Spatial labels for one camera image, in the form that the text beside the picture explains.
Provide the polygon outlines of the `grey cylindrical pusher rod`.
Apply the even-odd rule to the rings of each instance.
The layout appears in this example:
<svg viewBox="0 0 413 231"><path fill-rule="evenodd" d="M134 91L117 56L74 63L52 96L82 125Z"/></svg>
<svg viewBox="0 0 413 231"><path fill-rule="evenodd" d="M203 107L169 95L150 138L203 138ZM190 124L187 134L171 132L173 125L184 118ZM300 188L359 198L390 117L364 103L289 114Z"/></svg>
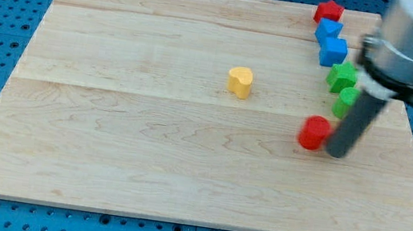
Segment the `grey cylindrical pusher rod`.
<svg viewBox="0 0 413 231"><path fill-rule="evenodd" d="M326 141L326 152L333 158L341 159L346 156L387 104L387 100L362 91Z"/></svg>

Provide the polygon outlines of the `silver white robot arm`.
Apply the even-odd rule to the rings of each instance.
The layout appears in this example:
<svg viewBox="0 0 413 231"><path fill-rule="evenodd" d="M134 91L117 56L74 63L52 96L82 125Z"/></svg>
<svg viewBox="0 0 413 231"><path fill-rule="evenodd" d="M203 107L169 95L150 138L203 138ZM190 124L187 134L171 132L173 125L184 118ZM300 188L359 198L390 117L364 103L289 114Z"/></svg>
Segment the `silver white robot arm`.
<svg viewBox="0 0 413 231"><path fill-rule="evenodd" d="M394 99L413 107L413 0L394 0L381 24L362 39L357 57L362 91L327 139L325 150L344 157Z"/></svg>

